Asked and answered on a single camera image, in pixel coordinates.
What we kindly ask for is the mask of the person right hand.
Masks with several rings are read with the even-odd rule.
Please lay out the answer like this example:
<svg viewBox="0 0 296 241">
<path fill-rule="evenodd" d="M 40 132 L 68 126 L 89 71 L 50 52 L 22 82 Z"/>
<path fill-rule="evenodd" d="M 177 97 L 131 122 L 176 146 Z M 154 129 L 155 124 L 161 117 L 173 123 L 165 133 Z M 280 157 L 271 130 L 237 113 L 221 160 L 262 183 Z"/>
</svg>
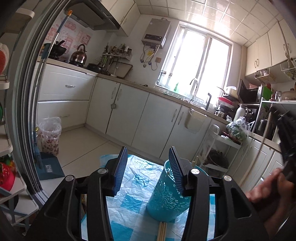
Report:
<svg viewBox="0 0 296 241">
<path fill-rule="evenodd" d="M 280 203 L 292 203 L 294 184 L 286 180 L 282 170 L 276 168 L 261 184 L 246 193 L 249 201 L 257 203 L 271 196 L 272 192 L 280 195 Z"/>
</svg>

